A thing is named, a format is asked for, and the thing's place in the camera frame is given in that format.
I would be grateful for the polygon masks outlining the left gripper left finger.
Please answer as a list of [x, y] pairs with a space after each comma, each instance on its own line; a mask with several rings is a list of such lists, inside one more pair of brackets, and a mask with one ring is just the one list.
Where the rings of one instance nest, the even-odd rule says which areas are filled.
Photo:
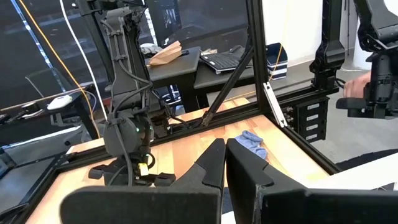
[[221, 224], [225, 155], [215, 139], [167, 187], [82, 187], [62, 200], [62, 224]]

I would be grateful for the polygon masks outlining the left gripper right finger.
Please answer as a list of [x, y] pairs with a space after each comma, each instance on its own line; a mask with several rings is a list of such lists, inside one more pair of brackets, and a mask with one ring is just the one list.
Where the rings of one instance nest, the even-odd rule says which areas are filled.
[[226, 176], [236, 224], [398, 224], [398, 192], [310, 189], [235, 139]]

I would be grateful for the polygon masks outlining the light blue sock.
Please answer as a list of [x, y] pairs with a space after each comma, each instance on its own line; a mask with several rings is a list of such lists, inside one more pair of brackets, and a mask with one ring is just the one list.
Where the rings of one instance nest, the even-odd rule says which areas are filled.
[[263, 138], [244, 130], [242, 134], [235, 137], [238, 143], [244, 146], [246, 149], [250, 150], [251, 152], [255, 153], [262, 159], [266, 159], [267, 151], [265, 148], [261, 146], [263, 143]]

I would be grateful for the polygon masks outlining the black box with white labels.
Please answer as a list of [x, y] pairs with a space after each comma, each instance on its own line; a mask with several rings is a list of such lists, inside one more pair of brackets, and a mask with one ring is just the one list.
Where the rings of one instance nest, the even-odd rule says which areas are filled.
[[308, 142], [326, 139], [329, 97], [282, 109], [287, 124]]

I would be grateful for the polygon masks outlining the silver metal strip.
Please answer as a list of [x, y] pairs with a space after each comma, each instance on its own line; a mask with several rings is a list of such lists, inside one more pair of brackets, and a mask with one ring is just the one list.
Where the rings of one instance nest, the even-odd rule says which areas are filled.
[[285, 120], [285, 116], [280, 108], [279, 102], [277, 101], [277, 98], [274, 94], [274, 91], [271, 87], [271, 84], [269, 82], [263, 83], [264, 87], [264, 93], [267, 97], [267, 100], [270, 104], [272, 113], [275, 117], [275, 120], [277, 121], [277, 124], [281, 127], [287, 127], [287, 122]]

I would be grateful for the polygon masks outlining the black desk with wood edge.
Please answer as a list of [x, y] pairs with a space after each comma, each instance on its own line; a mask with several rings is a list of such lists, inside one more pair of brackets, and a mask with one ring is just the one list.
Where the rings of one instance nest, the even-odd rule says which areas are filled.
[[37, 105], [43, 112], [29, 118], [15, 119], [9, 123], [0, 124], [0, 146], [11, 145], [28, 141], [33, 138], [45, 136], [61, 131], [62, 128], [50, 124], [51, 116], [62, 114], [66, 118], [77, 116], [80, 118], [78, 125], [84, 126], [92, 139], [97, 139], [98, 134], [90, 117], [90, 110], [80, 90], [71, 90], [67, 93], [73, 100], [63, 108], [48, 110], [47, 105], [57, 97], [49, 96], [34, 100], [31, 103]]

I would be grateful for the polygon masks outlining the person's hand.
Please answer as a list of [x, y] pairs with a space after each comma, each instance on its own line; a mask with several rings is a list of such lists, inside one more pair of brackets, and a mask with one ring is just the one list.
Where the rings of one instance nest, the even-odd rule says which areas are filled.
[[345, 98], [363, 98], [364, 87], [371, 81], [371, 72], [365, 73], [358, 78], [347, 81], [343, 88]]

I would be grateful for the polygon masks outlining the dark grey desk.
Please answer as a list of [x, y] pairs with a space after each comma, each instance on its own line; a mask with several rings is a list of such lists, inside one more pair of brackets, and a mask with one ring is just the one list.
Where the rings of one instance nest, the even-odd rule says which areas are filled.
[[172, 62], [149, 67], [150, 79], [154, 88], [176, 85], [186, 113], [199, 109], [195, 95], [194, 82], [200, 59], [200, 47], [189, 48], [189, 54]]
[[[233, 71], [218, 75], [212, 68], [204, 63], [199, 64], [193, 88], [195, 89], [195, 96], [200, 109], [209, 107], [207, 94], [221, 91], [232, 74]], [[251, 84], [255, 84], [254, 71], [252, 68], [247, 68], [243, 71], [234, 87]]]

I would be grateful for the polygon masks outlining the white oval device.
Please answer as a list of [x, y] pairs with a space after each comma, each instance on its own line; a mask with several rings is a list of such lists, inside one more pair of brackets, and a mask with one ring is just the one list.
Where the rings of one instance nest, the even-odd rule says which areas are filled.
[[57, 109], [65, 107], [66, 105], [68, 105], [72, 101], [73, 101], [73, 98], [70, 95], [59, 96], [59, 97], [54, 98], [47, 105], [47, 109], [48, 110], [57, 110]]

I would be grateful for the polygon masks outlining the blue white striped box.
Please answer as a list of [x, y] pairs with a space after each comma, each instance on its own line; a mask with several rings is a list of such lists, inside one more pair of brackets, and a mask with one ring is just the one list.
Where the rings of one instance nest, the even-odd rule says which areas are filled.
[[267, 50], [269, 78], [278, 80], [287, 76], [288, 56], [281, 43], [270, 44]]

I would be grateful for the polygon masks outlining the brown paper bag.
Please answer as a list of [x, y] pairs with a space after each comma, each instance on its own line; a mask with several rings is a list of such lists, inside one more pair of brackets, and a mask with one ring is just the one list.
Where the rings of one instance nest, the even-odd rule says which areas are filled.
[[157, 54], [155, 54], [150, 60], [149, 66], [165, 65], [175, 60], [182, 54], [182, 46], [179, 41], [170, 44]]

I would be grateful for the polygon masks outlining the black computer keyboard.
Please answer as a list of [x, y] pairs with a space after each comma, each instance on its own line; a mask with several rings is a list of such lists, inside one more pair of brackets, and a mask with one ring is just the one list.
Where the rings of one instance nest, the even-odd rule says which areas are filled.
[[200, 55], [201, 60], [217, 74], [236, 69], [241, 57], [242, 54], [232, 54], [229, 52]]

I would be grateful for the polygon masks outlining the black aluminium table frame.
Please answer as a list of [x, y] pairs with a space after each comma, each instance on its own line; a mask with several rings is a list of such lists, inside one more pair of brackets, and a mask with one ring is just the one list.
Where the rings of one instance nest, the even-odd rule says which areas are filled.
[[[260, 92], [260, 84], [262, 84], [263, 81], [266, 84], [269, 84], [269, 72], [266, 70], [266, 65], [260, 65], [260, 63], [266, 63], [267, 58], [264, 22], [263, 19], [260, 18], [263, 16], [263, 11], [260, 9], [262, 3], [261, 0], [246, 0], [246, 6], [248, 7], [249, 18], [249, 53], [245, 53], [243, 55], [241, 65], [243, 66], [246, 59], [253, 59], [256, 95], [259, 97], [259, 100], [257, 100], [257, 103], [239, 106], [222, 113], [216, 113], [214, 110], [214, 112], [212, 112], [213, 115], [211, 116], [206, 115], [206, 112], [204, 118], [192, 121], [195, 122], [198, 120], [202, 122], [203, 119], [209, 118], [206, 125], [198, 124], [199, 126], [196, 126], [191, 130], [180, 131], [169, 137], [155, 140], [155, 146], [172, 140], [188, 137], [196, 133], [201, 133], [212, 128], [218, 128], [224, 124], [231, 124], [233, 121], [241, 121], [243, 118], [251, 118], [255, 115], [265, 114], [270, 110], [271, 103], [267, 102], [266, 94], [264, 92]], [[310, 101], [310, 97], [318, 98], [318, 96], [321, 97], [326, 96], [326, 94], [329, 93], [335, 93], [335, 90], [337, 90], [337, 87], [330, 86], [328, 89], [322, 90], [321, 86], [316, 84], [315, 86], [301, 88], [299, 90], [286, 93], [285, 95], [277, 96], [276, 98], [282, 100], [280, 102], [280, 107], [287, 107], [296, 103]], [[320, 154], [318, 150], [311, 146], [306, 140], [304, 140], [304, 138], [299, 136], [299, 134], [294, 132], [291, 128], [282, 128], [282, 131], [287, 131], [286, 135], [293, 138], [296, 145], [298, 145], [303, 152], [309, 155], [311, 160], [316, 162], [323, 171], [327, 172], [329, 175], [336, 174], [341, 171], [336, 164], [327, 159], [323, 154]], [[41, 201], [42, 197], [49, 189], [50, 185], [53, 184], [61, 172], [74, 170], [85, 165], [91, 165], [94, 164], [94, 162], [104, 161], [105, 159], [111, 159], [113, 157], [114, 156], [111, 156], [105, 151], [105, 146], [98, 146], [82, 152], [73, 152], [69, 154], [61, 153], [33, 161], [32, 164], [36, 164], [37, 162], [51, 159], [49, 166], [47, 166], [46, 170], [21, 200], [21, 203], [0, 213], [0, 224], [24, 224], [25, 220], [28, 219], [39, 201]], [[154, 183], [154, 181], [157, 180], [156, 178], [163, 181], [163, 177], [168, 178], [164, 180], [171, 180], [172, 176], [171, 174], [166, 175], [161, 173], [159, 175], [148, 174], [144, 177], [145, 178], [143, 180], [148, 180], [145, 183]]]

